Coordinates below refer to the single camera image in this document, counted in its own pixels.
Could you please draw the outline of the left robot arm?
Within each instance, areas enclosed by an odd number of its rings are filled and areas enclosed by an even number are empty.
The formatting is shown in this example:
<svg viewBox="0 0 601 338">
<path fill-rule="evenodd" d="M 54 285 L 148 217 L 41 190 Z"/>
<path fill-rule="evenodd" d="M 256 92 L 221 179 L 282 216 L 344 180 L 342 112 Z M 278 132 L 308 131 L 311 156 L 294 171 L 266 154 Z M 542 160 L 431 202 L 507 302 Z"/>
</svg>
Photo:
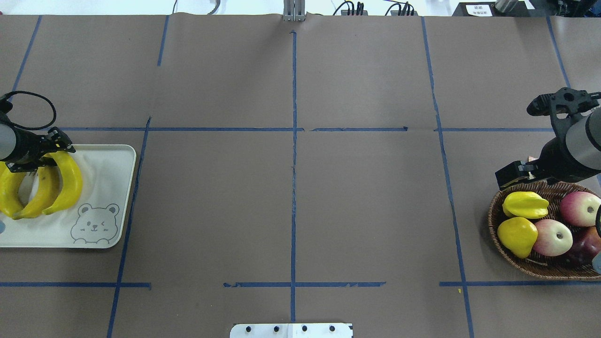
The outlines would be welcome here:
<svg viewBox="0 0 601 338">
<path fill-rule="evenodd" d="M 0 160 L 11 173 L 36 172 L 39 167 L 56 166 L 56 161 L 46 155 L 59 151 L 77 152 L 71 139 L 59 128 L 51 128 L 46 135 L 41 135 L 1 124 Z"/>
</svg>

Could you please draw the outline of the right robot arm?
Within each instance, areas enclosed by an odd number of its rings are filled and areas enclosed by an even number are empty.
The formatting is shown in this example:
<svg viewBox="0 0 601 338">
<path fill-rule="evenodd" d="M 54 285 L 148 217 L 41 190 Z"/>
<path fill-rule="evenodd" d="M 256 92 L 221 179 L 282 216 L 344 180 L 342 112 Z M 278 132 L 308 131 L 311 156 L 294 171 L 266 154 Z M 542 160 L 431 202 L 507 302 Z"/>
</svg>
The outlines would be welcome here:
<svg viewBox="0 0 601 338">
<path fill-rule="evenodd" d="M 538 158 L 514 161 L 496 171 L 500 190 L 539 181 L 548 185 L 578 183 L 599 175 L 600 113 L 580 116 L 576 122 L 571 117 L 565 118 L 554 131 L 556 136 L 543 146 Z"/>
</svg>

